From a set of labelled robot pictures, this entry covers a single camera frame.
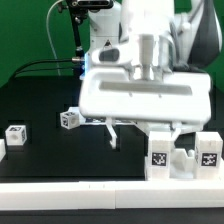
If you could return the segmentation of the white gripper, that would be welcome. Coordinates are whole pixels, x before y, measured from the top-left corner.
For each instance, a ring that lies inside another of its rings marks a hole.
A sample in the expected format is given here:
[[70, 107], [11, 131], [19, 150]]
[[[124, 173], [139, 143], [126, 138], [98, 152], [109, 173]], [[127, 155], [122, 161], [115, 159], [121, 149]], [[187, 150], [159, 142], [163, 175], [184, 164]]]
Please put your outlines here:
[[205, 124], [211, 117], [211, 79], [206, 73], [168, 72], [159, 81], [133, 80], [139, 73], [122, 48], [97, 49], [82, 83], [79, 108], [85, 117], [107, 117], [112, 148], [117, 146], [115, 120], [172, 122], [177, 140], [182, 123]]

